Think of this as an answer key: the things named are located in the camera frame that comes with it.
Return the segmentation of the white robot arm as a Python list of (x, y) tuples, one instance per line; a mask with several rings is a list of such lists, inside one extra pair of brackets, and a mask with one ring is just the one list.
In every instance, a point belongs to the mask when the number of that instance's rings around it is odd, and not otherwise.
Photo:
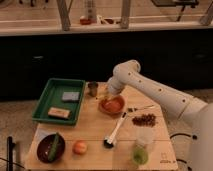
[(140, 71), (137, 60), (116, 65), (107, 81), (107, 91), (117, 95), (126, 85), (131, 86), (184, 119), (192, 127), (188, 171), (213, 171), (213, 103), (144, 77)]

